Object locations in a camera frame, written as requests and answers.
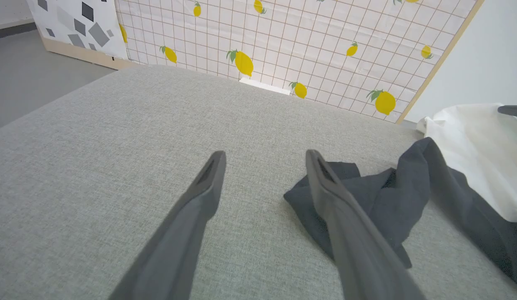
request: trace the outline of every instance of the geometric patterned sheet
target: geometric patterned sheet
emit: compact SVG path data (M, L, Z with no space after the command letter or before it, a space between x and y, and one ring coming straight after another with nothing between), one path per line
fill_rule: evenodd
M476 0L117 0L131 61L396 122Z
M27 0L45 38L127 59L113 0Z

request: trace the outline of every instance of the gray textured surface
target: gray textured surface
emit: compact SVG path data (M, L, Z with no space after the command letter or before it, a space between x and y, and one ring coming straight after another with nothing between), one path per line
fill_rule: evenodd
M115 72L0 129L0 299L106 298L214 150L227 152L192 299L340 299L283 193L304 151L395 166L415 131L173 67ZM432 203L406 243L429 299L517 300Z
M0 38L0 127L111 72L47 52L36 30Z

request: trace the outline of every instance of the grid patterned sheet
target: grid patterned sheet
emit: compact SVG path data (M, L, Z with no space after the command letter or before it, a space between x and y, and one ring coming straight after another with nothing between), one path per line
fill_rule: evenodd
M396 122L475 1L116 0L116 6L132 61L250 78Z

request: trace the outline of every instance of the baseboard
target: baseboard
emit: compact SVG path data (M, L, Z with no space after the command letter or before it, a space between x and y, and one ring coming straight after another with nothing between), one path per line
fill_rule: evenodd
M40 37L42 38L43 46L49 52L77 58L114 70L138 66L137 63L117 57L111 57L99 51L73 46L71 44L66 44L65 42L58 42L58 40L51 40L50 38L43 37L41 34Z
M0 29L14 27L14 26L18 26L18 25L24 25L24 24L28 24L28 23L34 23L34 19L30 18L30 19L24 19L24 20L0 24Z
M21 25L15 25L12 27L2 28L0 29L0 38L4 38L5 36L14 35L14 34L20 34L24 32L30 32L32 30L36 30L36 24L34 22L32 23L25 23Z

